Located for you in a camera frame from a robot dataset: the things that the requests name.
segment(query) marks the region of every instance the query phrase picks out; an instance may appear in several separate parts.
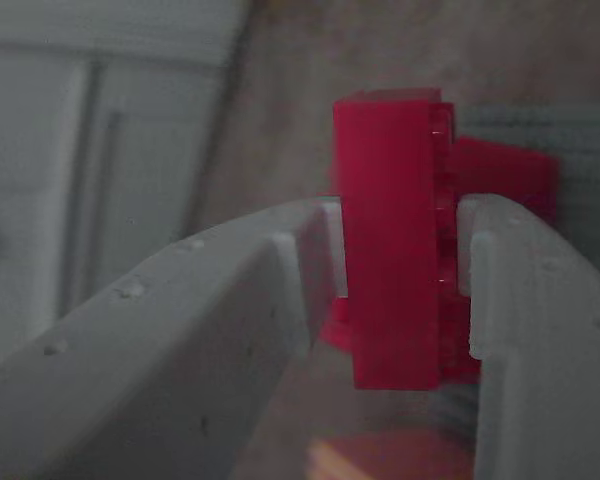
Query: red plastic block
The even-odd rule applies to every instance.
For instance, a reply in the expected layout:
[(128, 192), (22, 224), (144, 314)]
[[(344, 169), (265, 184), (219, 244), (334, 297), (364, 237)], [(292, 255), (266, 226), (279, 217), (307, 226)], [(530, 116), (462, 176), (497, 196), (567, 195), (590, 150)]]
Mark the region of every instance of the red plastic block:
[(549, 224), (556, 220), (558, 163), (543, 153), (460, 137), (449, 162), (457, 170), (456, 188), (467, 193), (497, 193), (523, 204)]
[(457, 199), (498, 193), (551, 222), (556, 162), (479, 140), (453, 143), (453, 106), (438, 90), (346, 98), (334, 125), (349, 299), (338, 300), (323, 336), (351, 349), (359, 388), (476, 381), (470, 300), (456, 285)]
[[(423, 97), (357, 95), (334, 107), (360, 388), (431, 389), (440, 381), (438, 280), (455, 277), (440, 271), (447, 262), (437, 238), (453, 234), (455, 214), (444, 164), (434, 160), (448, 152), (453, 108), (430, 100), (439, 93)], [(436, 191), (444, 194), (438, 204)]]

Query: blurred background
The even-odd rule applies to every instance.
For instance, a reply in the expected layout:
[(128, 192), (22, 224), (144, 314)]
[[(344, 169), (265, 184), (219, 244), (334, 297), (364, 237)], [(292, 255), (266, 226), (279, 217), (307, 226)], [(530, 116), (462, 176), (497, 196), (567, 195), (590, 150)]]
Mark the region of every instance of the blurred background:
[[(0, 0), (0, 360), (169, 243), (328, 192), (333, 101), (420, 86), (600, 103), (600, 0)], [(319, 344), (234, 477), (426, 408)]]

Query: white 3d-printed part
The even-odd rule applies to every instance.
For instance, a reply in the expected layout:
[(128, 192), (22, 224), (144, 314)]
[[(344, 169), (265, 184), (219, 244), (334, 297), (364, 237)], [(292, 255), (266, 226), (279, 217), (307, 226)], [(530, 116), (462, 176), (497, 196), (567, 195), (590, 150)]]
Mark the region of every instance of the white 3d-printed part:
[(522, 206), (458, 208), (482, 360), (477, 480), (600, 480), (600, 273)]

